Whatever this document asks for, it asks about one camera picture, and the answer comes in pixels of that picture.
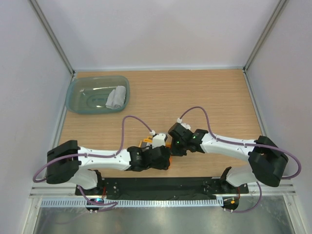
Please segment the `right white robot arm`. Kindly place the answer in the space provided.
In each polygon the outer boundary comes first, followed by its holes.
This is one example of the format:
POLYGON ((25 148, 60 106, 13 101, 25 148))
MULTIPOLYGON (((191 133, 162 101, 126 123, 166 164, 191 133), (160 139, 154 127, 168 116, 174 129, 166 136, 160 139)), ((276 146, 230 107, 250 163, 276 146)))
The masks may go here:
POLYGON ((175 156, 184 156, 187 151, 214 153, 246 162, 241 167, 228 167, 222 173, 219 186, 225 193, 251 182, 278 187, 288 163, 286 155, 276 150, 276 145, 265 136, 257 140, 220 139, 207 130, 192 132, 184 123, 175 123, 168 134, 172 138, 172 153, 175 156))

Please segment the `grey orange towel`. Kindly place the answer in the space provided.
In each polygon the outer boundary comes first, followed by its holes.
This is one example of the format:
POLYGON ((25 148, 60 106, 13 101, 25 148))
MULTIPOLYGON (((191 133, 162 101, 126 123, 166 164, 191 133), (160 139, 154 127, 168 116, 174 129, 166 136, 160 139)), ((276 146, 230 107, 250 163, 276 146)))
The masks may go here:
POLYGON ((141 141, 139 147, 143 150, 143 160, 149 168, 167 170, 171 164, 171 144, 152 148, 152 136, 141 141))

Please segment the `grey panda towel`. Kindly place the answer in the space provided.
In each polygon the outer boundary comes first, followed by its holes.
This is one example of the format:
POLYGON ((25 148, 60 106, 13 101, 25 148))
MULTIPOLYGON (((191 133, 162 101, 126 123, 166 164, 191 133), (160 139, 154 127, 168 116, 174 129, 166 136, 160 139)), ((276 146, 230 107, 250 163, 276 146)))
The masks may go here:
POLYGON ((107 97, 106 108, 108 109, 120 109, 126 97, 126 87, 117 86, 107 97))

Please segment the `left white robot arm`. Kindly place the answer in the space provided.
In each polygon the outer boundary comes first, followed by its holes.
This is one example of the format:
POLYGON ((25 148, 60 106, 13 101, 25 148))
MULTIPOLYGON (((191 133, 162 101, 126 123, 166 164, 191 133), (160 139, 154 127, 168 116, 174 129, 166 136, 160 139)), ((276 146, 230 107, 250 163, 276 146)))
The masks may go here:
POLYGON ((103 183, 98 169, 141 172, 150 168, 167 170, 170 148, 132 146, 117 151, 91 150, 79 147, 76 140, 67 141, 47 153, 46 181, 48 184, 74 183, 98 195, 103 183))

